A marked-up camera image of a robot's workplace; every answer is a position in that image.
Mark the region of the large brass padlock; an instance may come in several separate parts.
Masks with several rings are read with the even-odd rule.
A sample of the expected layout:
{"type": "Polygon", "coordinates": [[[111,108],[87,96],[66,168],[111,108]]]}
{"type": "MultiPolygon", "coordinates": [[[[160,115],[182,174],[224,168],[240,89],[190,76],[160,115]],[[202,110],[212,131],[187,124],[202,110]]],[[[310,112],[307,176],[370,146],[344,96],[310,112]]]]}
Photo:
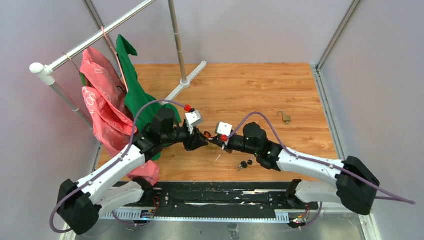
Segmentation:
{"type": "Polygon", "coordinates": [[[217,145],[216,143],[214,143],[212,141],[209,141],[208,145],[206,147],[207,147],[208,150],[211,150],[211,151],[221,149],[221,147],[219,145],[217,145]]]}

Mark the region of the small brass padlock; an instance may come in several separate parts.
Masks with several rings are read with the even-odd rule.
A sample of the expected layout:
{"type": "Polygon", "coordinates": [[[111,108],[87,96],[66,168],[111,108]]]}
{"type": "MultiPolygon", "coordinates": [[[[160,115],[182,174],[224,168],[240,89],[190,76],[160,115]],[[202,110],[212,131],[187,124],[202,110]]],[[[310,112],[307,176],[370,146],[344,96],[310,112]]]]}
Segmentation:
{"type": "Polygon", "coordinates": [[[278,111],[277,112],[277,116],[278,117],[281,117],[282,118],[282,121],[286,124],[286,125],[288,125],[291,121],[292,121],[292,118],[291,118],[291,116],[290,115],[287,115],[287,114],[285,114],[283,111],[278,111]]]}

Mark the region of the orange black Opel padlock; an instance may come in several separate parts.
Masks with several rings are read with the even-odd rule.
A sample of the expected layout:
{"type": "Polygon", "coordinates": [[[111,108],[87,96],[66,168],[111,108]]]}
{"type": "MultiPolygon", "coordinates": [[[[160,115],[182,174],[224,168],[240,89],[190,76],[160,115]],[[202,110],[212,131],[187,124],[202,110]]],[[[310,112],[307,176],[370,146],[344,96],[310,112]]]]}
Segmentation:
{"type": "Polygon", "coordinates": [[[208,139],[212,138],[212,134],[211,134],[210,132],[208,132],[208,131],[204,131],[204,132],[203,132],[203,135],[204,135],[206,138],[208,138],[208,139]]]}

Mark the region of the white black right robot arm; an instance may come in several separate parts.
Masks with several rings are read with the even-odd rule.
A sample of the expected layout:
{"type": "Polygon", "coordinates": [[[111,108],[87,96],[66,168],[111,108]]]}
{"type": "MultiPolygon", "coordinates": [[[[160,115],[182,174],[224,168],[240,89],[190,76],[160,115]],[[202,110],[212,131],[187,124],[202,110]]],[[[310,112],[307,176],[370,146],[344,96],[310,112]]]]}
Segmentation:
{"type": "Polygon", "coordinates": [[[291,182],[285,195],[290,208],[323,202],[342,204],[363,216],[371,213],[377,195],[375,187],[380,182],[359,158],[327,159],[295,151],[269,140],[266,131],[255,122],[245,125],[242,135],[234,133],[231,128],[232,125],[219,122],[217,136],[210,142],[227,152],[251,154],[265,169],[299,173],[315,179],[291,182]]]}

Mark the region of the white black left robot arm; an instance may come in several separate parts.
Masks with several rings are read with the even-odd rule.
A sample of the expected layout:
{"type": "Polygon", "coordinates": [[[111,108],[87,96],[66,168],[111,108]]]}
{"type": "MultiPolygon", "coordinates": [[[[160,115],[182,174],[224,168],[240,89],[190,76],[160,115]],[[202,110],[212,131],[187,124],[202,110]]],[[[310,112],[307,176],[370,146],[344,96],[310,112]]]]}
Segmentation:
{"type": "Polygon", "coordinates": [[[136,202],[142,207],[149,206],[153,201],[153,184],[142,177],[121,187],[113,186],[161,153],[167,144],[182,143],[186,151],[208,145],[197,127],[203,121],[198,110],[188,110],[182,126],[176,120],[173,110],[160,109],[152,122],[138,131],[129,144],[105,165],[76,182],[65,180],[59,187],[53,213],[67,223],[70,231],[83,235],[101,216],[113,210],[136,202]]]}

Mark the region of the black-headed key bunch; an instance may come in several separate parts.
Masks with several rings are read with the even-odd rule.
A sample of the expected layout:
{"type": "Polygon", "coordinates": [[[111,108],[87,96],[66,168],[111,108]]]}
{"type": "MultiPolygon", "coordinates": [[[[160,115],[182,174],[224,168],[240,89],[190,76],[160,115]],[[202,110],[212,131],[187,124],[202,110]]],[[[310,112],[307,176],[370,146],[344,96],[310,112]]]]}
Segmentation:
{"type": "Polygon", "coordinates": [[[237,171],[241,171],[243,169],[248,168],[249,166],[251,166],[253,164],[253,161],[251,159],[249,159],[248,161],[242,161],[237,167],[237,171]]]}

